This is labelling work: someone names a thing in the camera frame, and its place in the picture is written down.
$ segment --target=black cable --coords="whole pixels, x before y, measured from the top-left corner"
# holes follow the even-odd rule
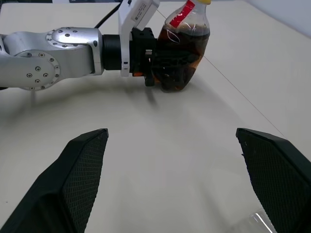
[[[99,28],[107,19],[109,19],[120,7],[121,3],[112,9],[96,26],[95,28]]]

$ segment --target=cola bottle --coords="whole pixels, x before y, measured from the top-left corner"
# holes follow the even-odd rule
[[[180,54],[181,62],[152,69],[163,89],[182,90],[199,65],[210,35],[206,5],[210,0],[188,0],[165,21],[157,40],[156,51]]]

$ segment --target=yellow bottle cap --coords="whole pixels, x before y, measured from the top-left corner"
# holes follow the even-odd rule
[[[206,4],[206,5],[210,5],[211,0],[197,0],[197,1],[199,1],[200,3]]]

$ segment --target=black gripper pad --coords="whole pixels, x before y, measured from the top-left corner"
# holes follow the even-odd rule
[[[98,191],[107,139],[108,130],[100,129],[69,141],[0,233],[83,233]]]
[[[278,233],[311,233],[311,163],[289,141],[238,129],[253,189]]]

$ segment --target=red label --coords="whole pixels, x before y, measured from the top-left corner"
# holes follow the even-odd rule
[[[195,4],[194,4],[192,1],[188,0],[188,1],[186,2],[186,5],[184,6],[184,8],[181,10],[181,12],[180,12],[178,15],[176,15],[176,16],[172,19],[172,21],[170,22],[170,24],[171,24],[173,27],[177,28],[178,25],[181,23],[181,21],[183,21],[184,18],[187,17],[187,15],[189,15],[189,13],[192,11],[192,9],[194,8],[194,6],[195,6]]]

